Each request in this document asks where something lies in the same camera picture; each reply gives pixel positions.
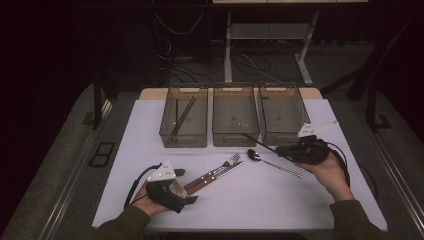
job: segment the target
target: hand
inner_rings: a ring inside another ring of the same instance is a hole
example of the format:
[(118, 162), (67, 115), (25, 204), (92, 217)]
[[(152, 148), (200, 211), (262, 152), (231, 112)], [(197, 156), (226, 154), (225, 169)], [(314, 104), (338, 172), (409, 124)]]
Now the hand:
[(158, 203), (153, 202), (149, 198), (149, 196), (147, 196), (146, 184), (147, 184), (147, 182), (144, 182), (141, 189), (137, 192), (134, 199), (138, 199), (138, 200), (136, 200), (134, 203), (132, 203), (132, 205), (134, 207), (139, 208), (141, 211), (145, 212), (150, 217), (153, 217), (155, 214), (160, 213), (160, 212), (169, 211), (168, 208), (166, 208), (166, 207), (164, 207), (164, 206), (162, 206)]
[(333, 153), (329, 153), (326, 160), (317, 165), (295, 163), (296, 166), (311, 171), (318, 182), (333, 196), (335, 202), (355, 199), (346, 183), (340, 163)]

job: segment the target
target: wooden knife handle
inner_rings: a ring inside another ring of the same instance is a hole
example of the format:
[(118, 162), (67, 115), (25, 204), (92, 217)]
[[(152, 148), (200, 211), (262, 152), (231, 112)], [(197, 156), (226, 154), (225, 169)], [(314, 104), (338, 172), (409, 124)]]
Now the wooden knife handle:
[(184, 188), (187, 191), (188, 195), (191, 195), (191, 194), (197, 192), (198, 190), (202, 189), (203, 187), (207, 186), (209, 183), (211, 183), (215, 180), (216, 180), (216, 177), (214, 175), (210, 175), (208, 178), (201, 179), (200, 181), (199, 181), (199, 178), (198, 178), (198, 179), (194, 180), (194, 181), (197, 182), (196, 184), (192, 184), (193, 182), (191, 182), (191, 183), (187, 184)]
[(206, 173), (205, 175), (203, 175), (203, 176), (199, 177), (198, 179), (194, 180), (193, 182), (188, 183), (187, 185), (185, 185), (185, 186), (184, 186), (184, 188), (185, 188), (186, 190), (187, 190), (187, 189), (190, 189), (190, 188), (194, 187), (195, 185), (199, 184), (201, 181), (203, 181), (203, 180), (205, 180), (205, 179), (207, 179), (207, 178), (211, 177), (212, 175), (213, 175), (213, 171), (208, 172), (208, 173)]

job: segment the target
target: tray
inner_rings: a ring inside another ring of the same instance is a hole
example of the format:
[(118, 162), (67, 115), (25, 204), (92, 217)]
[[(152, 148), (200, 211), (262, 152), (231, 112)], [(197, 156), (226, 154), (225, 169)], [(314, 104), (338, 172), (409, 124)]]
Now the tray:
[(209, 84), (171, 84), (159, 130), (165, 148), (207, 146)]
[(259, 121), (252, 83), (213, 85), (212, 133), (215, 147), (254, 147), (242, 133), (258, 139)]
[(296, 83), (259, 83), (259, 121), (262, 142), (269, 146), (289, 146), (297, 133), (310, 123)]

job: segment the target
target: green sleeve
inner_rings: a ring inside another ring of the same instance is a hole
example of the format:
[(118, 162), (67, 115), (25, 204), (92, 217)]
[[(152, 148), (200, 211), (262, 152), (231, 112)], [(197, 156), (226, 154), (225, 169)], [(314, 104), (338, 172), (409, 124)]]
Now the green sleeve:
[(116, 219), (103, 223), (94, 234), (97, 239), (139, 240), (150, 217), (134, 206), (128, 206)]
[(341, 201), (330, 205), (334, 216), (333, 239), (389, 239), (373, 225), (357, 200)]

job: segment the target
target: fork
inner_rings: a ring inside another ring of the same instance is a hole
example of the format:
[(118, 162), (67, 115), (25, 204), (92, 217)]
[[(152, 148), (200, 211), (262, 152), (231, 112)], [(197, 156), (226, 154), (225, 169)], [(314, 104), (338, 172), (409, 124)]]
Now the fork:
[(234, 163), (236, 163), (238, 160), (240, 159), (240, 154), (236, 153), (234, 154), (230, 159), (228, 159), (227, 161), (225, 161), (220, 167), (216, 168), (215, 170), (213, 170), (213, 173), (217, 173), (220, 170), (222, 170), (223, 168), (229, 167), (234, 165)]
[(193, 181), (185, 186), (186, 189), (190, 189), (192, 186), (197, 185), (200, 181), (203, 181), (204, 179), (210, 177), (212, 174), (215, 174), (221, 170), (223, 170), (226, 167), (234, 165), (238, 160), (240, 159), (240, 154), (236, 153), (234, 154), (230, 159), (225, 161), (220, 167), (217, 167), (216, 169), (206, 173), (205, 175), (198, 178), (198, 181)]

